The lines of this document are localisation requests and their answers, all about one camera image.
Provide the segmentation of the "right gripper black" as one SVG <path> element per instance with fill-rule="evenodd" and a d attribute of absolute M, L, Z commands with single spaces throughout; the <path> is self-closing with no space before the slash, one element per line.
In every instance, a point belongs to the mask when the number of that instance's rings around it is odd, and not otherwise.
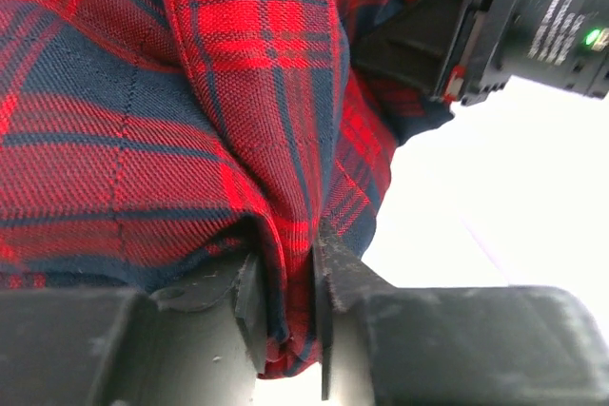
<path fill-rule="evenodd" d="M 444 102 L 472 106 L 505 88 L 503 37 L 518 0 L 417 0 L 361 38 L 351 63 Z"/>

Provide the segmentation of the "red plaid skirt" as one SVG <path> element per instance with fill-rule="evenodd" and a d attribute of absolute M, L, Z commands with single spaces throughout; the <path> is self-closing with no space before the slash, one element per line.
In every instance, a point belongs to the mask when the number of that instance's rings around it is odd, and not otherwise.
<path fill-rule="evenodd" d="M 1 0 L 1 284 L 168 286 L 265 256 L 264 378 L 314 363 L 320 223 L 361 255 L 452 117 L 350 46 L 412 0 Z"/>

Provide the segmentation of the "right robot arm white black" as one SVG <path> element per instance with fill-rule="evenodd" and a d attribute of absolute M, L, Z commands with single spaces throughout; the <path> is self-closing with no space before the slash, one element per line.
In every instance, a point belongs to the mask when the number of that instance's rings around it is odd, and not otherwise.
<path fill-rule="evenodd" d="M 481 103 L 517 76 L 608 91 L 608 0 L 417 0 L 351 52 L 355 68 L 438 102 Z"/>

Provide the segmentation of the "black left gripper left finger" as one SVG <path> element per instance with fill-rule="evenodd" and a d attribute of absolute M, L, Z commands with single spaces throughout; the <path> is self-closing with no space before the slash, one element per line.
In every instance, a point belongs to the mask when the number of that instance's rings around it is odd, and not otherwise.
<path fill-rule="evenodd" d="M 247 405 L 265 367 L 256 255 L 234 253 L 146 295 L 129 288 L 1 295 L 5 405 Z"/>

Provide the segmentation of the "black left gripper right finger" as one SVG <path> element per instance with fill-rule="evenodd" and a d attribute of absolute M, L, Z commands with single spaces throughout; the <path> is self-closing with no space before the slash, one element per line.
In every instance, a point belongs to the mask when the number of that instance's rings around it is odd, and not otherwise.
<path fill-rule="evenodd" d="M 549 286 L 399 288 L 322 223 L 312 248 L 322 397 L 337 405 L 604 405 L 608 346 Z"/>

